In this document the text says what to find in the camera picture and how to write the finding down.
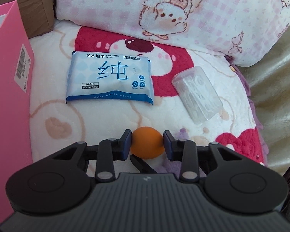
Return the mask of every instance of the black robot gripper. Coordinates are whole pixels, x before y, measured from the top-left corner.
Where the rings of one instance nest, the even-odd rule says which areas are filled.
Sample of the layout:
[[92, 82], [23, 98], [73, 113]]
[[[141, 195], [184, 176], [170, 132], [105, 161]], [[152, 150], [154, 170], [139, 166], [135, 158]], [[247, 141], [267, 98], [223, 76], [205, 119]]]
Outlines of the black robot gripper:
[[[276, 172], [211, 142], [197, 146], [163, 133], [166, 155], [180, 176], [157, 173], [131, 155], [140, 173], [115, 177], [128, 158], [132, 133], [96, 146], [76, 142], [13, 174], [6, 194], [15, 213], [3, 232], [30, 231], [290, 231], [279, 212], [288, 195]], [[87, 176], [89, 160], [95, 176]], [[207, 175], [200, 178], [199, 167]]]

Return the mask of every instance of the blue circular icon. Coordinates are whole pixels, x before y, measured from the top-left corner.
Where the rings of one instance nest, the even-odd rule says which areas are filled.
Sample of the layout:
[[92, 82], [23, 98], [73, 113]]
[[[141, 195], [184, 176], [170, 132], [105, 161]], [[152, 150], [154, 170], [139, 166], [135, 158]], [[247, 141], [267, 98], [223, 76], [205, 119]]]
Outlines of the blue circular icon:
[[133, 81], [132, 86], [133, 87], [137, 87], [138, 86], [138, 82], [137, 81]]

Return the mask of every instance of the large chinese character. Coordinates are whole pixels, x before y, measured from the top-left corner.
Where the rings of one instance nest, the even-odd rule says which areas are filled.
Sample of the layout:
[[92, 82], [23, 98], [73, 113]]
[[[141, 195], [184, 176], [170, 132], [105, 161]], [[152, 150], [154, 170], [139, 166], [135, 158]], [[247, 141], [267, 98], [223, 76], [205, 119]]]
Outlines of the large chinese character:
[[114, 72], [114, 70], [115, 70], [114, 67], [112, 67], [112, 72], [111, 72], [111, 74], [117, 74], [117, 79], [119, 79], [119, 80], [126, 80], [126, 79], [128, 79], [128, 76], [127, 75], [126, 75], [125, 78], [119, 78], [119, 74], [125, 75], [125, 71], [126, 71], [126, 69], [123, 68], [124, 69], [123, 72], [120, 72], [120, 67], [128, 67], [127, 65], [120, 65], [120, 62], [118, 62], [118, 65], [111, 65], [111, 66], [116, 66], [117, 67], [117, 72]]
[[[103, 64], [100, 68], [98, 68], [98, 70], [102, 70], [101, 72], [98, 73], [99, 75], [102, 75], [102, 74], [108, 74], [108, 72], [105, 72], [105, 71], [106, 71], [106, 69], [109, 68], [110, 66], [106, 66], [106, 67], [104, 67], [107, 63], [108, 63], [108, 61], [105, 61], [104, 64]], [[108, 77], [108, 76], [109, 76], [109, 75], [107, 75], [107, 76], [102, 76], [102, 77], [98, 77], [97, 79], [106, 78], [106, 77]]]

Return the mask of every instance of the ribbed gray surface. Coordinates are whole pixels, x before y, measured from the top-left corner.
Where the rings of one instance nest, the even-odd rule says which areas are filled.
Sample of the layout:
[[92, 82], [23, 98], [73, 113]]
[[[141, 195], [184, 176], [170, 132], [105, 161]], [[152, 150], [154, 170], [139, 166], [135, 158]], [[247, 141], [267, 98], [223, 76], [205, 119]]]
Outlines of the ribbed gray surface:
[[210, 204], [196, 185], [173, 174], [122, 173], [99, 184], [82, 205], [52, 217], [12, 215], [4, 232], [288, 232], [277, 213], [242, 217]]

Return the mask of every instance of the orange ball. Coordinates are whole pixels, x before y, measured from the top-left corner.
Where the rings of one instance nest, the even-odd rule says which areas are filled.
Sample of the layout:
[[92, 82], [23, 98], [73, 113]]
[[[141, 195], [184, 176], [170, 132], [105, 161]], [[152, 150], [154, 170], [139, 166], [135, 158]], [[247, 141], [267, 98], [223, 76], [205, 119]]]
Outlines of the orange ball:
[[161, 155], [164, 150], [163, 136], [156, 129], [144, 126], [132, 133], [130, 151], [135, 156], [144, 160], [153, 159]]

